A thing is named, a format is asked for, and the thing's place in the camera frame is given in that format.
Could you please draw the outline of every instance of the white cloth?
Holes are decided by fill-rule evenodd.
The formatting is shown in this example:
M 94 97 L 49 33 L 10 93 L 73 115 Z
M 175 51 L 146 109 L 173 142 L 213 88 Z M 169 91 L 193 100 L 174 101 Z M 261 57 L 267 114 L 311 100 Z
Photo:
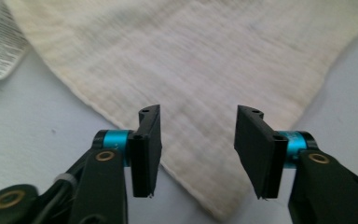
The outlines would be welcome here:
M 119 128 L 161 104 L 161 163 L 218 219 L 251 185 L 237 105 L 287 130 L 358 35 L 358 0 L 6 0 L 48 67 Z

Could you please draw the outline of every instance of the white table surface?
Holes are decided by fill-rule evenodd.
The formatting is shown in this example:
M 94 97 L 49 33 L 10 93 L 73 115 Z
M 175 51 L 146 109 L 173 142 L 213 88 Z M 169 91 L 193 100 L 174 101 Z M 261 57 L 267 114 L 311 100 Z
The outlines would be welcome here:
M 129 113 L 137 119 L 137 111 Z M 31 50 L 14 74 L 0 81 L 0 189 L 27 183 L 44 192 L 90 147 L 94 134 L 114 128 L 78 100 Z M 358 38 L 332 66 L 294 130 L 312 133 L 323 151 L 358 174 Z M 258 201 L 251 193 L 225 223 L 291 223 L 287 200 L 294 173 L 283 172 L 279 199 Z M 131 192 L 129 170 L 126 177 Z M 133 224 L 217 223 L 162 167 L 153 199 L 129 194 L 129 216 Z

